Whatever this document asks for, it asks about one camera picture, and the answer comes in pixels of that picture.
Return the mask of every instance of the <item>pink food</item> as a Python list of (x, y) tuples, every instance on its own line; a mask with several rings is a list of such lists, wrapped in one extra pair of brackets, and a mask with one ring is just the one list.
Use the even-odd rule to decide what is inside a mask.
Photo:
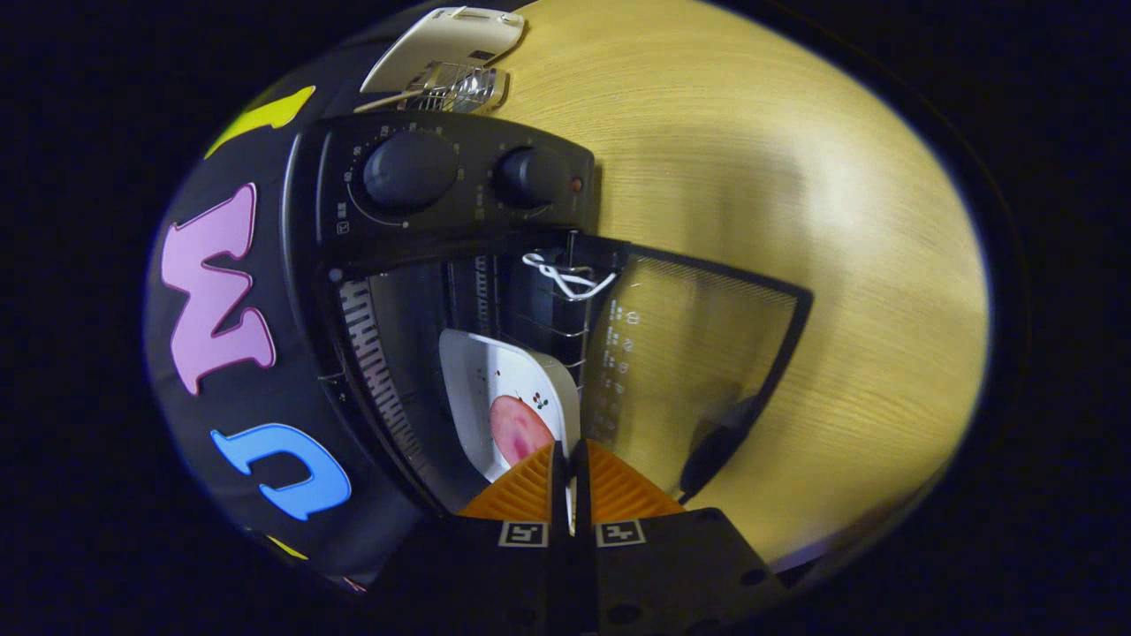
[(511, 466), (554, 440), (537, 412), (509, 395), (500, 395), (491, 403), (491, 437)]

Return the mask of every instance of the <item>wooden table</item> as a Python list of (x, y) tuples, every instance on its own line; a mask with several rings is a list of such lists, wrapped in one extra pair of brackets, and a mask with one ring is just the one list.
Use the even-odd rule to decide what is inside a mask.
[[(725, 510), (775, 569), (866, 530), (953, 450), (986, 363), (978, 243), (929, 147), (823, 59), (709, 5), (518, 12), (528, 27), (495, 65), (512, 91), (494, 115), (593, 151), (601, 234), (814, 293), (768, 409), (691, 507)], [(673, 436), (689, 435), (614, 450), (663, 481), (687, 456)]]

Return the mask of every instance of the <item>blue letter u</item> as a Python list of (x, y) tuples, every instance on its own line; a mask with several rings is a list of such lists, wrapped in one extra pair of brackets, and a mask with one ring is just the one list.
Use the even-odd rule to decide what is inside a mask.
[(334, 456), (309, 435), (286, 424), (264, 424), (224, 437), (211, 431), (213, 441), (233, 466), (245, 475), (251, 463), (276, 453), (290, 453), (302, 461), (310, 479), (274, 489), (259, 484), (259, 491), (280, 510), (299, 521), (311, 513), (333, 508), (349, 498), (349, 478)]

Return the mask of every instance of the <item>pink letter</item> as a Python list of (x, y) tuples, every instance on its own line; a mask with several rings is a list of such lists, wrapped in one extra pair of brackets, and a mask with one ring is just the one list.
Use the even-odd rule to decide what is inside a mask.
[(184, 225), (174, 223), (165, 234), (161, 280), (189, 294), (170, 349), (173, 366), (192, 395), (200, 394), (198, 380), (217, 369), (245, 360), (264, 369), (275, 364), (275, 343), (259, 310), (244, 309), (239, 325), (216, 333), (251, 289), (251, 276), (205, 264), (222, 253), (235, 260), (247, 256), (254, 223), (256, 187), (247, 183), (231, 199)]

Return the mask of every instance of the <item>temperature dial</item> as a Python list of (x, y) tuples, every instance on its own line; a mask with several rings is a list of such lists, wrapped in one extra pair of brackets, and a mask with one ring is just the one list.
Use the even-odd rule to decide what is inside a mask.
[(370, 155), (362, 172), (365, 192), (385, 212), (412, 213), (434, 203), (456, 181), (459, 158), (434, 132), (397, 132)]
[(495, 186), (499, 198), (512, 206), (532, 208), (556, 201), (570, 187), (569, 164), (546, 148), (519, 148), (499, 162)]

